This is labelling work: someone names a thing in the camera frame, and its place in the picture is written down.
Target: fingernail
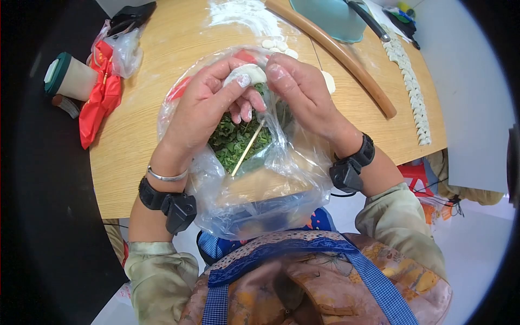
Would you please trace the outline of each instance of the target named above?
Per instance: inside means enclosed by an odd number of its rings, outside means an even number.
[[[267,72],[273,81],[279,80],[285,75],[285,71],[282,69],[282,66],[276,63],[271,64],[269,68],[267,68]]]
[[[237,77],[237,82],[242,88],[246,88],[251,83],[251,77],[248,74],[241,74]]]

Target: person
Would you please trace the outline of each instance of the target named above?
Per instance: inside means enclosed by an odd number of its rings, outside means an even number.
[[[155,174],[183,174],[226,111],[236,123],[250,121],[252,108],[265,111],[259,93],[248,87],[249,76],[222,87],[242,64],[227,58],[193,77],[150,159]],[[363,133],[337,110],[317,68],[274,53],[265,72],[269,89],[338,158],[360,150]],[[195,257],[175,250],[165,215],[146,208],[138,196],[125,271],[139,323],[441,323],[451,287],[418,199],[377,147],[360,177],[367,197],[355,220],[361,235],[341,235],[332,222],[326,230],[272,233],[224,252],[200,277]],[[162,181],[149,172],[145,178],[160,192],[183,192],[187,182]],[[290,250],[294,245],[297,252]]]

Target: left hand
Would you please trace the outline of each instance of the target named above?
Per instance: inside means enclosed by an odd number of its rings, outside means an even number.
[[[260,94],[254,87],[248,87],[251,82],[248,75],[222,87],[229,73],[246,63],[226,58],[204,67],[193,77],[150,160],[155,173],[169,177],[184,172],[193,156],[206,145],[226,111],[231,112],[236,123],[250,121],[252,108],[265,111]]]

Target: green lid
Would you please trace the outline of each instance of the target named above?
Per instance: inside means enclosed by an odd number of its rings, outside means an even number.
[[[65,74],[69,69],[70,60],[72,55],[67,52],[61,52],[56,59],[59,60],[54,70],[53,76],[48,83],[45,84],[45,92],[51,96],[54,96],[65,78]]]

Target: hand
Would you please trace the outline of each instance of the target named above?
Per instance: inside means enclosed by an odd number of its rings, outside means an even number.
[[[362,133],[337,110],[320,70],[274,53],[267,62],[266,75],[269,89],[289,104],[304,129],[331,142],[338,155],[346,157],[359,150]]]
[[[251,120],[251,109],[265,111],[264,101],[248,75],[222,87],[229,73],[247,62],[227,58],[201,69],[190,81],[172,121],[151,159],[152,170],[161,176],[182,173],[201,150],[226,111],[240,123]]]

